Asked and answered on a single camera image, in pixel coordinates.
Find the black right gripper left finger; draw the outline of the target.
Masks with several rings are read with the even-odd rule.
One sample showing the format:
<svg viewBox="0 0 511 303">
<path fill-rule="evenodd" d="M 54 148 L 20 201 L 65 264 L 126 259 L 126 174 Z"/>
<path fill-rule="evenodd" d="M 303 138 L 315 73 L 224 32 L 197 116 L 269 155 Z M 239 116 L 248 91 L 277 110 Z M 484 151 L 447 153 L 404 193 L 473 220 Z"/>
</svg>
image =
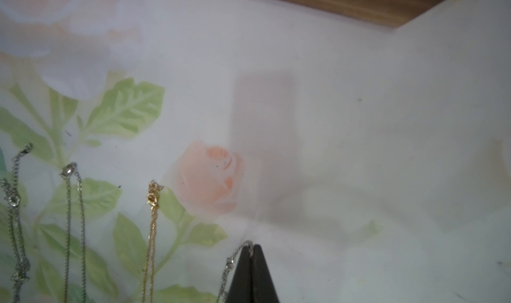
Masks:
<svg viewBox="0 0 511 303">
<path fill-rule="evenodd" d="M 252 302 L 252 255 L 253 244 L 243 244 L 227 259 L 226 276 L 232 271 L 234 276 L 226 292 L 226 302 Z"/>
</svg>

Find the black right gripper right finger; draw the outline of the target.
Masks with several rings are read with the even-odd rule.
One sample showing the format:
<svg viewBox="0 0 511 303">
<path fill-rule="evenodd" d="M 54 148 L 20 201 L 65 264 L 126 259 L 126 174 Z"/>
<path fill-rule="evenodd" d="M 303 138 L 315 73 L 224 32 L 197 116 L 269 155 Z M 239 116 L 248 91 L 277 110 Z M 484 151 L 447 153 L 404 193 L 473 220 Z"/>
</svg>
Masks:
<svg viewBox="0 0 511 303">
<path fill-rule="evenodd" d="M 279 298 L 266 263 L 266 258 L 259 244 L 254 245 L 251 262 L 252 302 L 279 303 Z"/>
</svg>

